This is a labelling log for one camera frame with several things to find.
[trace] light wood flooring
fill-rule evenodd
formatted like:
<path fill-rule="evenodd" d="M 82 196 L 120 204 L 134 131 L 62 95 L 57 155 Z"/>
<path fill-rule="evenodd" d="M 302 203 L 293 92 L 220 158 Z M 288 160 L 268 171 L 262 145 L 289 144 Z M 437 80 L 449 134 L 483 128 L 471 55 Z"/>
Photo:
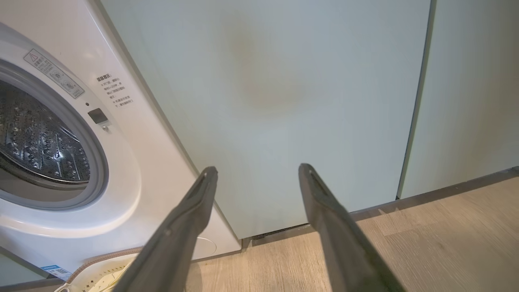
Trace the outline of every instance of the light wood flooring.
<path fill-rule="evenodd" d="M 519 178 L 357 222 L 408 291 L 519 291 Z M 186 291 L 331 291 L 316 232 L 193 263 Z"/>

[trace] washing machine drum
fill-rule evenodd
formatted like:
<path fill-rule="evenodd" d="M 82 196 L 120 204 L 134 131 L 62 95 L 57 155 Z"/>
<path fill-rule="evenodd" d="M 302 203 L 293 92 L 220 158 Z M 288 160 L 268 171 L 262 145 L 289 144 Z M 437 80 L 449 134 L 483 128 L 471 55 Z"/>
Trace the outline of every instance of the washing machine drum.
<path fill-rule="evenodd" d="M 0 62 L 0 198 L 77 208 L 93 202 L 106 179 L 103 151 L 77 111 L 43 81 Z"/>

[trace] white front-loading washing machine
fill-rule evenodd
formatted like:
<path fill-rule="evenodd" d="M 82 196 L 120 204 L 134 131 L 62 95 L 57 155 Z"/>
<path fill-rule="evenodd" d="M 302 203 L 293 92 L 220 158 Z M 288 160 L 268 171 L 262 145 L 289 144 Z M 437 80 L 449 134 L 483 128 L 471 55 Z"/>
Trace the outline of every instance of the white front-loading washing machine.
<path fill-rule="evenodd" d="M 0 2 L 0 245 L 66 278 L 142 246 L 196 175 L 88 0 Z M 241 248 L 217 208 L 194 258 Z"/>

